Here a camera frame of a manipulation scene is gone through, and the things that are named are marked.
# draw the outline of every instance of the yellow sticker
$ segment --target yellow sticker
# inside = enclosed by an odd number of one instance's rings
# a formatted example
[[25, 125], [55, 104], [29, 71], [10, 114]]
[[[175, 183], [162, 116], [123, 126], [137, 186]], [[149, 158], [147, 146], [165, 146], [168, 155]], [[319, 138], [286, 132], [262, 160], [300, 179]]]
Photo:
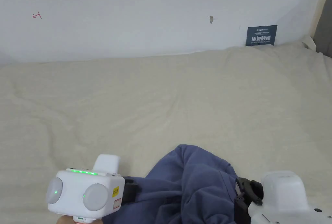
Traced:
[[112, 195], [112, 197], [115, 197], [115, 196], [117, 196], [119, 194], [119, 188], [120, 187], [113, 188], [113, 195]]

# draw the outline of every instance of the wooden frame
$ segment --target wooden frame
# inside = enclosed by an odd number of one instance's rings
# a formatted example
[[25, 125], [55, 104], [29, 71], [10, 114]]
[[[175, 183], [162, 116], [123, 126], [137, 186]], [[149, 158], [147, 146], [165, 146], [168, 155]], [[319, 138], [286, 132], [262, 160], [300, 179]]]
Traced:
[[326, 0], [318, 0], [317, 7], [316, 7], [316, 12], [315, 12], [315, 15], [314, 15], [314, 19], [313, 19], [313, 22], [312, 22], [312, 26], [310, 28], [310, 37], [311, 38], [314, 38], [316, 28], [317, 28], [317, 25], [318, 25], [318, 21], [320, 19], [320, 16], [322, 15], [322, 11], [323, 11], [325, 1]]

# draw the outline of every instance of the black clamp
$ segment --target black clamp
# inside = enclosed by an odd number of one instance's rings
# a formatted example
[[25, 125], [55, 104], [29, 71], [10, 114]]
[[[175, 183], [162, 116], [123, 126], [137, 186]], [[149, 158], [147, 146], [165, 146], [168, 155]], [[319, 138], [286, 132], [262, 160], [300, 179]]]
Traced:
[[129, 204], [135, 202], [136, 194], [138, 192], [138, 185], [133, 179], [124, 179], [124, 194], [122, 196], [121, 205]]
[[234, 200], [234, 221], [237, 224], [250, 224], [249, 205], [252, 202], [258, 206], [263, 205], [263, 186], [256, 181], [249, 181], [246, 178], [237, 178], [235, 189], [237, 197]]

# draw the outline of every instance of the dark blue sign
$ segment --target dark blue sign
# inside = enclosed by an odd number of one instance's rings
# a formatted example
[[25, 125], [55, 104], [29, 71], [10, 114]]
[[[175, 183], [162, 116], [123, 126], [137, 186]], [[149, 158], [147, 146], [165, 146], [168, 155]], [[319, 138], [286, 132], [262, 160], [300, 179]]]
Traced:
[[246, 46], [274, 45], [276, 40], [277, 25], [250, 27], [247, 32]]

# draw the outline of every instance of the green led light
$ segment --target green led light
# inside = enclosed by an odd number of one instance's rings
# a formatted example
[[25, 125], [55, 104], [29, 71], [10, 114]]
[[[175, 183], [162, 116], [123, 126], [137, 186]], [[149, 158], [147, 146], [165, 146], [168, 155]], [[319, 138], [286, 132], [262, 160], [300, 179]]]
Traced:
[[88, 171], [82, 171], [82, 170], [72, 170], [72, 172], [77, 172], [77, 173], [84, 173], [84, 174], [89, 174], [89, 175], [97, 175], [98, 173], [94, 172], [88, 172]]

